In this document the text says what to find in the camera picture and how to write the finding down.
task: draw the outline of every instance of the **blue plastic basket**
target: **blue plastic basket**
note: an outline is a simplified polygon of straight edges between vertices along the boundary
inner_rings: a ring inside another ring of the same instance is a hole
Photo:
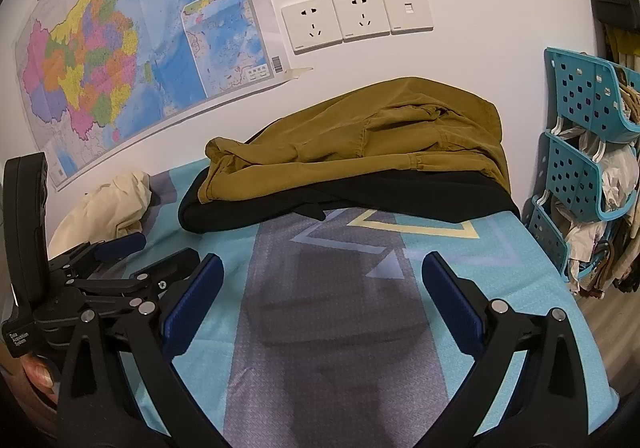
[[[545,135],[550,140],[546,189],[562,201],[578,222],[612,221],[635,204],[637,190],[622,208],[603,211],[602,167],[548,130]]]
[[[622,111],[620,84],[614,64],[593,56],[547,49],[545,61],[554,71],[558,115],[598,135],[603,141],[628,143],[640,135],[640,125]],[[640,74],[620,65],[629,85],[640,90]]]
[[[553,223],[545,208],[540,205],[540,197],[533,197],[531,201],[533,202],[533,213],[529,222],[529,232],[533,235],[533,238],[536,239],[536,242],[545,252],[546,256],[548,256],[549,260],[551,260],[552,264],[556,266],[556,269],[558,269],[564,281],[568,282],[569,277],[566,274],[566,267],[569,263],[569,246],[564,241],[562,233],[560,233]],[[595,256],[591,263],[581,263],[578,280],[591,274],[597,263],[602,259],[602,256],[602,254]]]

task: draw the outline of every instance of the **bed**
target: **bed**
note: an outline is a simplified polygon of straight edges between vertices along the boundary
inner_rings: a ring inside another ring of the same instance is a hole
[[[412,446],[462,384],[472,358],[455,345],[424,286],[425,254],[516,311],[566,310],[582,359],[590,433],[618,407],[596,343],[543,251],[510,212],[448,224],[363,208],[319,222],[292,213],[196,235],[177,206],[206,161],[152,177],[144,251],[104,276],[121,277],[184,247],[213,252],[222,290],[174,367],[235,447]],[[123,354],[148,425],[165,431]],[[516,353],[481,431],[495,426],[517,380]]]

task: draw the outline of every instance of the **mustard jacket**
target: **mustard jacket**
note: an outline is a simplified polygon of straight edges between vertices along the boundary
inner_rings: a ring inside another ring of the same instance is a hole
[[[508,192],[494,105],[439,82],[400,78],[316,104],[242,144],[216,137],[201,203],[242,201],[384,170],[478,171]]]

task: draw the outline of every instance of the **electrical outlet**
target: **electrical outlet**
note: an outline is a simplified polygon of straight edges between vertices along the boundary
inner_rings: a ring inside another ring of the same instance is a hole
[[[433,30],[429,0],[384,0],[393,34]]]
[[[334,6],[345,41],[389,34],[383,0],[334,0]]]
[[[309,0],[283,7],[282,17],[294,52],[342,42],[331,0]]]

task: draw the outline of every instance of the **white wall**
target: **white wall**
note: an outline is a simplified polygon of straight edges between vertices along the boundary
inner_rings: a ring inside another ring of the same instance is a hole
[[[273,0],[279,9],[302,0]],[[500,112],[511,185],[522,207],[532,192],[540,132],[546,125],[546,46],[595,53],[590,0],[430,0],[432,33],[384,36],[340,44],[299,56],[312,66],[297,81],[252,95],[166,129],[110,158],[59,193],[51,193],[51,232],[78,197],[130,169],[156,174],[204,157],[206,142],[222,135],[245,140],[274,119],[366,84],[423,76],[492,101]],[[0,167],[34,147],[20,107],[13,41],[34,0],[0,6]]]

